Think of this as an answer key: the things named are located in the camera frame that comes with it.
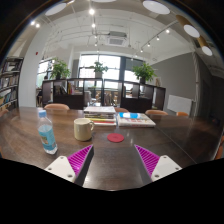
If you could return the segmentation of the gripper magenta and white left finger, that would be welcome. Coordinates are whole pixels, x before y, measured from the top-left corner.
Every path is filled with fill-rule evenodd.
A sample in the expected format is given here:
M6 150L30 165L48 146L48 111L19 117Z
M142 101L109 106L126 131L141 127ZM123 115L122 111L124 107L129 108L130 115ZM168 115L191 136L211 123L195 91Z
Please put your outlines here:
M94 147L89 145L68 157L59 156L45 170L78 186L82 186L93 155Z

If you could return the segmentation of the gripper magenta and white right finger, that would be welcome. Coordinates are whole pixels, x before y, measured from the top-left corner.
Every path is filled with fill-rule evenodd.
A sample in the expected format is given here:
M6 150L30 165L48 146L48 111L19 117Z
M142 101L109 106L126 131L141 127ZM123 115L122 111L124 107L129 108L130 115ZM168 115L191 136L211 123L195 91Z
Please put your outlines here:
M139 145L135 145L135 149L143 182L154 182L181 170L181 167L168 155L158 156Z

